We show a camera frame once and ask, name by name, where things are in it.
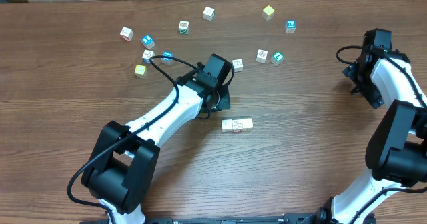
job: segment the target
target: table surface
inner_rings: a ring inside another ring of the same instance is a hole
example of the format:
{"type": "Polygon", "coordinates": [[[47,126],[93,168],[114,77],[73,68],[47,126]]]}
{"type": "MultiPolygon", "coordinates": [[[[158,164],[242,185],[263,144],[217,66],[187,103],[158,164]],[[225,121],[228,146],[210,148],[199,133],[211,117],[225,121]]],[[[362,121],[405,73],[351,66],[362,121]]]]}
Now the table surface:
{"type": "MultiPolygon", "coordinates": [[[[0,5],[0,223],[78,223],[105,217],[68,200],[70,177],[102,127],[137,119],[171,91],[153,67],[135,77],[140,38],[153,50],[206,62],[242,59],[232,108],[187,123],[161,150],[143,212],[149,217],[243,217],[314,212],[365,168],[367,142],[385,114],[342,75],[335,58],[365,31],[393,31],[427,87],[427,0],[181,0],[0,5]],[[266,21],[262,9],[271,5],[266,21]],[[211,21],[205,6],[215,8],[211,21]],[[294,34],[284,21],[295,19],[294,34]],[[190,34],[177,32],[180,20],[190,34]],[[123,26],[133,29],[122,41],[123,26]],[[258,49],[288,61],[257,63],[258,49]],[[221,120],[251,117],[250,133],[221,120]]],[[[343,53],[355,59],[357,51],[343,53]]],[[[174,78],[189,71],[162,68],[174,78]]],[[[95,201],[79,182],[79,198],[95,201]]],[[[399,193],[375,210],[379,223],[425,223],[427,195],[399,193]]]]}

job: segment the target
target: small block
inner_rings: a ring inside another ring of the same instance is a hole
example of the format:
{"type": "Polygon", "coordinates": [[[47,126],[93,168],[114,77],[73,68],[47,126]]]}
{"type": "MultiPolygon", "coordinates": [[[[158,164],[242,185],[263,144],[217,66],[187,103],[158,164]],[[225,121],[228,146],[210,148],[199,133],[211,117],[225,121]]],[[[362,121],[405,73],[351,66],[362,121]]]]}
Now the small block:
{"type": "Polygon", "coordinates": [[[215,9],[211,7],[206,7],[205,11],[203,11],[203,18],[212,21],[215,17],[215,9]]]}
{"type": "Polygon", "coordinates": [[[123,29],[120,32],[120,36],[125,41],[131,41],[133,37],[133,31],[130,28],[123,27],[123,29]]]}
{"type": "Polygon", "coordinates": [[[147,48],[151,49],[154,47],[154,39],[150,35],[146,35],[145,37],[141,38],[142,45],[147,48]]]}
{"type": "Polygon", "coordinates": [[[256,55],[256,61],[259,63],[265,63],[267,59],[268,51],[259,49],[258,54],[256,55]]]}
{"type": "Polygon", "coordinates": [[[251,131],[254,124],[252,123],[252,118],[242,119],[242,127],[244,131],[251,131]]]}
{"type": "Polygon", "coordinates": [[[136,65],[135,68],[135,75],[139,78],[145,77],[145,74],[147,73],[147,67],[143,65],[136,65]]]}
{"type": "Polygon", "coordinates": [[[188,30],[189,30],[189,22],[188,21],[180,21],[179,27],[178,27],[179,33],[188,35],[188,30]]]}
{"type": "Polygon", "coordinates": [[[243,131],[243,125],[242,125],[241,119],[233,120],[232,122],[233,122],[233,132],[234,133],[238,133],[238,132],[243,131]]]}
{"type": "Polygon", "coordinates": [[[235,72],[243,71],[243,62],[241,59],[233,60],[233,67],[235,72]]]}
{"type": "Polygon", "coordinates": [[[262,17],[267,21],[270,20],[273,17],[273,15],[274,15],[274,9],[269,5],[266,8],[264,8],[264,10],[262,10],[262,17]]]}
{"type": "Polygon", "coordinates": [[[145,63],[149,63],[149,59],[150,59],[152,56],[154,56],[154,51],[148,51],[148,50],[145,50],[145,51],[144,51],[144,54],[142,55],[142,60],[143,60],[145,63]]]}
{"type": "MultiPolygon", "coordinates": [[[[166,57],[173,57],[173,53],[172,53],[172,52],[169,52],[169,51],[164,51],[164,52],[163,52],[163,56],[166,56],[166,57]]],[[[172,62],[173,62],[173,60],[172,60],[172,59],[169,59],[169,58],[162,58],[162,59],[161,59],[161,62],[162,62],[163,64],[166,64],[166,65],[171,65],[171,64],[172,64],[172,62]]]]}
{"type": "Polygon", "coordinates": [[[285,33],[292,34],[295,32],[295,30],[296,30],[296,21],[294,20],[286,21],[285,33]]]}
{"type": "Polygon", "coordinates": [[[278,66],[284,59],[285,59],[285,56],[280,51],[277,51],[272,55],[272,63],[275,66],[278,66]]]}
{"type": "Polygon", "coordinates": [[[233,123],[232,120],[222,120],[221,121],[221,125],[222,125],[222,132],[230,132],[233,131],[233,123]]]}

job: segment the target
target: yellow cube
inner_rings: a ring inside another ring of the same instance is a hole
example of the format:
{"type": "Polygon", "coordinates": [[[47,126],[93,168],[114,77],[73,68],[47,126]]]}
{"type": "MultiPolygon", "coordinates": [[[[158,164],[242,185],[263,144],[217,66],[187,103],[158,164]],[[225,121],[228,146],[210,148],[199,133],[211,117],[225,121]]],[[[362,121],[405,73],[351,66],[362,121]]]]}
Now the yellow cube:
{"type": "Polygon", "coordinates": [[[143,65],[136,65],[135,75],[137,77],[144,78],[146,73],[147,73],[147,67],[145,67],[143,65]]]}
{"type": "Polygon", "coordinates": [[[264,10],[262,10],[262,17],[267,21],[270,20],[273,17],[273,15],[274,15],[274,9],[269,5],[266,8],[264,8],[264,10]]]}

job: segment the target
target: white cube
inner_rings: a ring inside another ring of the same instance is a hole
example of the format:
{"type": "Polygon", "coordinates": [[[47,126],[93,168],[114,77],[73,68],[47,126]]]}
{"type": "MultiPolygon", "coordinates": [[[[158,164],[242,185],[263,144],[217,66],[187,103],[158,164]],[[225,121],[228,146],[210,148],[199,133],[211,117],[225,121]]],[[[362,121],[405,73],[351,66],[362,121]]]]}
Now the white cube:
{"type": "Polygon", "coordinates": [[[189,22],[188,21],[180,21],[178,30],[179,30],[179,33],[188,35],[189,22]]]}
{"type": "Polygon", "coordinates": [[[210,7],[206,7],[205,11],[203,11],[203,18],[208,20],[208,21],[212,21],[215,17],[215,9],[214,8],[210,8],[210,7]]]}
{"type": "Polygon", "coordinates": [[[144,78],[147,75],[147,67],[143,65],[136,65],[135,75],[139,78],[144,78]]]}
{"type": "Polygon", "coordinates": [[[275,66],[278,66],[284,59],[285,59],[285,56],[280,51],[277,51],[272,55],[272,63],[275,66]]]}
{"type": "Polygon", "coordinates": [[[285,33],[292,34],[295,32],[295,30],[296,30],[296,21],[294,20],[286,21],[285,33]]]}
{"type": "Polygon", "coordinates": [[[229,131],[233,131],[233,123],[232,120],[222,120],[221,121],[221,125],[222,125],[222,132],[229,132],[229,131]]]}
{"type": "Polygon", "coordinates": [[[235,72],[243,71],[243,62],[241,59],[233,60],[233,67],[235,72]]]}
{"type": "Polygon", "coordinates": [[[256,55],[256,61],[260,63],[265,63],[267,60],[268,51],[259,49],[258,54],[256,55]]]}
{"type": "Polygon", "coordinates": [[[242,124],[242,120],[233,120],[233,132],[234,133],[239,133],[243,131],[243,124],[242,124]]]}
{"type": "MultiPolygon", "coordinates": [[[[169,51],[164,51],[163,52],[163,56],[165,56],[165,57],[173,57],[173,53],[169,52],[169,51]]],[[[161,58],[161,62],[163,64],[166,64],[166,65],[171,65],[173,63],[173,60],[170,59],[170,58],[161,58]]]]}
{"type": "Polygon", "coordinates": [[[144,51],[144,54],[142,55],[142,60],[143,60],[145,63],[149,63],[149,59],[150,59],[152,56],[154,56],[154,51],[148,51],[148,50],[145,50],[145,51],[144,51]]]}
{"type": "Polygon", "coordinates": [[[131,41],[133,37],[133,31],[130,28],[123,27],[123,29],[120,32],[120,36],[125,41],[131,41]]]}
{"type": "Polygon", "coordinates": [[[251,131],[254,124],[252,123],[252,118],[242,119],[242,127],[244,131],[251,131]]]}
{"type": "Polygon", "coordinates": [[[147,49],[151,49],[154,47],[154,39],[150,35],[146,35],[145,37],[142,37],[141,42],[142,42],[142,45],[147,49]]]}
{"type": "Polygon", "coordinates": [[[274,16],[274,9],[273,7],[270,7],[269,5],[262,10],[262,17],[265,20],[270,20],[274,16]]]}

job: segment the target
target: wooden table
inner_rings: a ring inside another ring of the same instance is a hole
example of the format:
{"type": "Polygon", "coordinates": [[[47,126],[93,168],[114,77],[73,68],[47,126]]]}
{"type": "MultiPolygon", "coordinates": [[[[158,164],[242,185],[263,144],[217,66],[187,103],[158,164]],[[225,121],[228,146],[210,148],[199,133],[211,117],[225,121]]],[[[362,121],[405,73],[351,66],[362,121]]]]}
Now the wooden table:
{"type": "MultiPolygon", "coordinates": [[[[154,51],[206,62],[243,59],[230,86],[232,108],[191,121],[161,151],[143,204],[149,217],[242,217],[313,212],[365,168],[367,142],[385,114],[361,96],[335,59],[365,31],[393,31],[427,88],[427,0],[191,0],[0,5],[0,223],[78,223],[105,217],[68,200],[66,185],[88,159],[102,127],[127,123],[171,91],[141,63],[140,38],[154,51]],[[261,17],[271,5],[273,19],[261,17]],[[217,14],[202,18],[205,6],[217,14]],[[284,21],[295,19],[294,34],[284,21]],[[180,20],[190,34],[177,32],[180,20]],[[128,43],[119,32],[133,29],[128,43]],[[256,52],[281,51],[274,67],[256,52]],[[251,117],[254,130],[221,132],[221,120],[251,117]]],[[[355,59],[357,51],[343,53],[355,59]]],[[[162,65],[173,77],[186,66],[162,65]]],[[[76,183],[79,198],[95,201],[76,183]]],[[[427,194],[399,193],[379,223],[425,223],[427,194]]]]}

